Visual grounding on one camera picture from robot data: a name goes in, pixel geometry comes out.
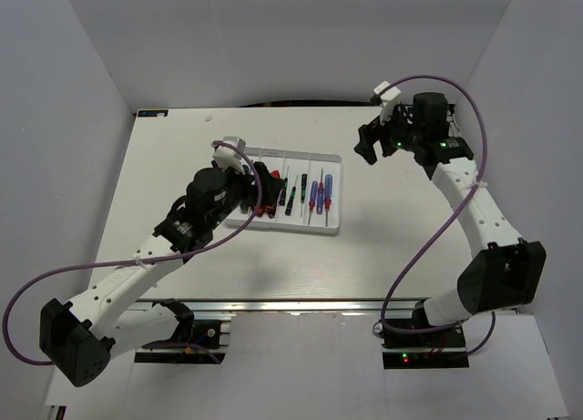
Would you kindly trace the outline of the blue screwdriver back corner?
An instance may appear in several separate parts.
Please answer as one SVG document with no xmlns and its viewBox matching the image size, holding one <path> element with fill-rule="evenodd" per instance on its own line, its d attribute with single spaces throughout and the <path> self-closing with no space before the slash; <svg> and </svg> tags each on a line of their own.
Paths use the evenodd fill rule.
<svg viewBox="0 0 583 420">
<path fill-rule="evenodd" d="M 323 182 L 323 169 L 321 169 L 321 176 L 316 197 L 316 213 L 318 215 L 322 215 L 323 205 L 324 205 L 324 182 Z"/>
</svg>

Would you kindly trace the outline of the blue screwdriver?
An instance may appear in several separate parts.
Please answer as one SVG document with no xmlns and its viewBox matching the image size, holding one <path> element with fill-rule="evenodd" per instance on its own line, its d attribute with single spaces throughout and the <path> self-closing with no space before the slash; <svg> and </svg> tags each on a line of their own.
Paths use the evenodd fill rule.
<svg viewBox="0 0 583 420">
<path fill-rule="evenodd" d="M 316 200 L 317 200 L 317 196 L 318 196 L 318 187 L 319 187 L 319 182 L 317 180 L 314 180 L 311 184 L 311 189 L 310 189 L 308 225 L 311 224 L 312 214 L 313 214 L 313 211 L 314 211 L 315 206 L 316 206 Z"/>
<path fill-rule="evenodd" d="M 333 176 L 327 174 L 324 178 L 324 211 L 325 211 L 325 226 L 329 224 L 329 212 L 332 205 L 332 186 Z"/>
</svg>

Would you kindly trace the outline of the black green precision screwdriver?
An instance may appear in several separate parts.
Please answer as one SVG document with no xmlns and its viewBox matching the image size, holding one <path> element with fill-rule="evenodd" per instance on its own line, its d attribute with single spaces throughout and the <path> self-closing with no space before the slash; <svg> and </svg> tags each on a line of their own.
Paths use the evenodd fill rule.
<svg viewBox="0 0 583 420">
<path fill-rule="evenodd" d="M 279 206 L 285 206 L 285 204 L 286 204 L 289 169 L 290 169 L 290 167 L 288 166 L 284 172 L 283 186 L 282 186 L 281 194 L 280 194 L 280 198 L 279 198 Z"/>
<path fill-rule="evenodd" d="M 295 195 L 296 195 L 296 190 L 297 190 L 297 182 L 298 182 L 298 178 L 299 176 L 296 176 L 295 181 L 291 187 L 291 193 L 289 195 L 289 198 L 287 200 L 286 203 L 286 207 L 285 207 L 285 212 L 284 214 L 286 216 L 291 216 L 292 215 L 292 209 L 293 209 L 293 203 L 294 203 L 294 199 L 295 199 Z"/>
<path fill-rule="evenodd" d="M 308 180 L 308 174 L 302 173 L 302 175 L 301 175 L 300 218 L 302 218 L 303 211 L 304 211 L 304 202 L 305 202 L 305 198 L 306 198 L 307 180 Z"/>
</svg>

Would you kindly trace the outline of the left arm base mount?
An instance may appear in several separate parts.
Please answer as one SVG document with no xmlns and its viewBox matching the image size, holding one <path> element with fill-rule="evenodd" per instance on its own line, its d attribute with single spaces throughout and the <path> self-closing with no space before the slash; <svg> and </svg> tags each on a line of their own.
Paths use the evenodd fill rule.
<svg viewBox="0 0 583 420">
<path fill-rule="evenodd" d="M 174 299 L 151 305 L 172 312 L 178 322 L 166 340 L 151 342 L 154 348 L 135 352 L 136 364 L 221 364 L 230 337 L 230 319 L 193 312 L 186 303 Z"/>
</svg>

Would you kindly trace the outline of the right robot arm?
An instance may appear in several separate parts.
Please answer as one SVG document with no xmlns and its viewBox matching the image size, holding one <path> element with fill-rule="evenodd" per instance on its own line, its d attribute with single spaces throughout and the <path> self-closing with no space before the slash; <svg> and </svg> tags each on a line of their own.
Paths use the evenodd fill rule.
<svg viewBox="0 0 583 420">
<path fill-rule="evenodd" d="M 475 314 L 533 302 L 547 253 L 538 241 L 526 241 L 506 219 L 479 178 L 479 168 L 466 141 L 451 133 L 450 106 L 444 94 L 423 92 L 406 106 L 396 87 L 381 84 L 372 101 L 378 117 L 359 129 L 354 150 L 366 162 L 410 152 L 429 180 L 442 192 L 465 234 L 472 260 L 447 292 L 420 301 L 406 329 L 421 345 L 441 339 L 445 327 Z"/>
</svg>

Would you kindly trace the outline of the white compartment tray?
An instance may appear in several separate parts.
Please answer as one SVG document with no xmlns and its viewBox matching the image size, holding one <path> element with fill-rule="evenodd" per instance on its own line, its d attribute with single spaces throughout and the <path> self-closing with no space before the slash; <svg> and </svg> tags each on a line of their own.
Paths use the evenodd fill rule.
<svg viewBox="0 0 583 420">
<path fill-rule="evenodd" d="M 342 158 L 338 155 L 247 147 L 247 156 L 287 181 L 278 205 L 266 208 L 252 229 L 334 234 L 340 227 Z"/>
</svg>

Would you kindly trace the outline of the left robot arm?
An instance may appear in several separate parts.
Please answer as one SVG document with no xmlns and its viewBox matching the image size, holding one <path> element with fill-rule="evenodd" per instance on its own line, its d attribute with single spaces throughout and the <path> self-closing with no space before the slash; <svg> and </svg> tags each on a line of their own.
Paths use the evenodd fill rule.
<svg viewBox="0 0 583 420">
<path fill-rule="evenodd" d="M 41 351 L 73 386 L 81 387 L 128 350 L 160 341 L 187 343 L 194 315 L 181 302 L 164 299 L 139 317 L 122 315 L 155 283 L 186 264 L 194 251 L 206 247 L 214 230 L 240 205 L 272 205 L 282 187 L 282 179 L 260 161 L 241 170 L 218 165 L 199 170 L 128 266 L 118 266 L 67 302 L 53 299 L 43 306 Z"/>
</svg>

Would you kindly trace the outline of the black green precision screwdriver front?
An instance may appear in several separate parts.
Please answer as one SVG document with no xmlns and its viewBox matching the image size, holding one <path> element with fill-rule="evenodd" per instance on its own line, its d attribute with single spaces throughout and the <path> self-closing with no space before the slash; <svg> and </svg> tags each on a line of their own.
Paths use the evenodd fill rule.
<svg viewBox="0 0 583 420">
<path fill-rule="evenodd" d="M 279 198 L 279 206 L 285 206 L 285 204 L 286 204 L 289 169 L 290 169 L 290 167 L 288 166 L 284 172 L 283 186 L 282 186 L 281 194 L 280 194 L 280 198 Z"/>
</svg>

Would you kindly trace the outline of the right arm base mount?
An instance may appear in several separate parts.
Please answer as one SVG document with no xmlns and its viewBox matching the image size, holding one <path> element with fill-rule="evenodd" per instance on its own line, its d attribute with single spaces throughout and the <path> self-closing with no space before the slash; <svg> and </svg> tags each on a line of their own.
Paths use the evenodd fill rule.
<svg viewBox="0 0 583 420">
<path fill-rule="evenodd" d="M 465 335 L 460 324 L 435 333 L 401 334 L 387 331 L 378 321 L 372 331 L 382 342 L 384 370 L 469 367 Z"/>
</svg>

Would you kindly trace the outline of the blue screwdriver front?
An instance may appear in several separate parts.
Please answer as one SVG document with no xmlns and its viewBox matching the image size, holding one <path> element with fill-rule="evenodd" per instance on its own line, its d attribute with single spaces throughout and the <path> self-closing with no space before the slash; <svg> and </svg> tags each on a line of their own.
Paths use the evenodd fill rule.
<svg viewBox="0 0 583 420">
<path fill-rule="evenodd" d="M 311 184 L 311 189 L 310 189 L 308 225 L 311 224 L 312 214 L 313 214 L 313 211 L 314 211 L 315 206 L 316 206 L 316 200 L 317 200 L 317 196 L 318 196 L 318 187 L 319 187 L 319 182 L 317 180 L 314 180 Z"/>
</svg>

